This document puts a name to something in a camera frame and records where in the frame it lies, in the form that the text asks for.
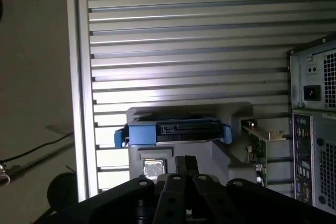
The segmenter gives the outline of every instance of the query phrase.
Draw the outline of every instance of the processor chip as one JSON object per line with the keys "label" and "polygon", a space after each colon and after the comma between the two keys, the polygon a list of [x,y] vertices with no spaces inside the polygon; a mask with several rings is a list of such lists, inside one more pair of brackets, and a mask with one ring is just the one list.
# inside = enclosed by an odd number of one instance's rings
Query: processor chip
{"label": "processor chip", "polygon": [[143,164],[145,177],[151,180],[157,180],[161,174],[165,174],[165,160],[163,159],[145,159]]}

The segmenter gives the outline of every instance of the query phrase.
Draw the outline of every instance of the white wall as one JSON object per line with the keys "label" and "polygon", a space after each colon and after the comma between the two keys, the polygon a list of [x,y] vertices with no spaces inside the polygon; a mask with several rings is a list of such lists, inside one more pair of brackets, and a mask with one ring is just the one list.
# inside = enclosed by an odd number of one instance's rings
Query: white wall
{"label": "white wall", "polygon": [[[0,22],[0,159],[59,137],[45,126],[72,121],[66,0],[3,0]],[[62,144],[8,163],[25,164]],[[70,150],[0,188],[0,223],[30,223],[47,208],[51,180]]]}

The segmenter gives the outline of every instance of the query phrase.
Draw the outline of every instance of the rear i/o panel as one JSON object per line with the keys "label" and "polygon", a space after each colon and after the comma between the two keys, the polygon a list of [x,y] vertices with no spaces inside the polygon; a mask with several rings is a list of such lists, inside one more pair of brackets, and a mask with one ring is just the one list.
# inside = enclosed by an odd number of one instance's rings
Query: rear i/o panel
{"label": "rear i/o panel", "polygon": [[312,201],[312,152],[311,118],[293,114],[295,199],[313,205]]}

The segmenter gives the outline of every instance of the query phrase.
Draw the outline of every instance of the ventilation grille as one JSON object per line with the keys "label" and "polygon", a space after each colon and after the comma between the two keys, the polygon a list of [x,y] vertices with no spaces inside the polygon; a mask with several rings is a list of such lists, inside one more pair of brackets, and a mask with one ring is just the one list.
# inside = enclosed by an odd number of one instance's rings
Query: ventilation grille
{"label": "ventilation grille", "polygon": [[328,206],[336,210],[336,146],[326,144],[326,150],[320,151],[321,193],[328,201]]}
{"label": "ventilation grille", "polygon": [[330,54],[323,57],[324,65],[324,90],[325,103],[329,108],[336,108],[335,100],[335,60],[336,54]]}

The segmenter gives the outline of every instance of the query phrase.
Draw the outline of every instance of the computer tower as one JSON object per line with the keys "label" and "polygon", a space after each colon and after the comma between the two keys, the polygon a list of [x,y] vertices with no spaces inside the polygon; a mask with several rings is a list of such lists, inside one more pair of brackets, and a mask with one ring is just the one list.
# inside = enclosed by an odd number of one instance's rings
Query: computer tower
{"label": "computer tower", "polygon": [[288,56],[295,199],[336,215],[336,34]]}

